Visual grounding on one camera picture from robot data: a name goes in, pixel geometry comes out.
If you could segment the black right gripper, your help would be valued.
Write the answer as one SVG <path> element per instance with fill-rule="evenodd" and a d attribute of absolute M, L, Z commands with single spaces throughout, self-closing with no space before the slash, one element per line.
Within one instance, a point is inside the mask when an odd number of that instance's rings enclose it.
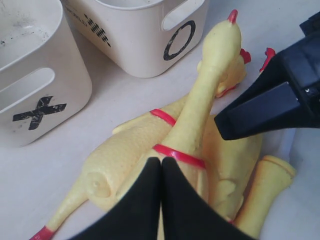
<path fill-rule="evenodd" d="M 320 109 L 320 13 L 299 27 L 304 38 L 273 56 L 256 81 L 215 117 L 224 140 L 300 127 L 301 103 Z"/>

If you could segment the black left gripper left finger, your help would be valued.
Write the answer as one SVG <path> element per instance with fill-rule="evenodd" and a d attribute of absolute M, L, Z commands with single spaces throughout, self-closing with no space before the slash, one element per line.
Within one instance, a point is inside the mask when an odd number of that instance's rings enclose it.
<path fill-rule="evenodd" d="M 124 197 L 73 240 L 156 240 L 161 203 L 161 164 L 151 157 Z"/>

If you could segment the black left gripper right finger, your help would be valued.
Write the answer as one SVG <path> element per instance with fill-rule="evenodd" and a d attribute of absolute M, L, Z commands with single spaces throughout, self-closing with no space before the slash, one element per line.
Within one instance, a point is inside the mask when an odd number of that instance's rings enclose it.
<path fill-rule="evenodd" d="M 166 240 L 250 240 L 196 193 L 177 161 L 162 161 L 162 219 Z"/>

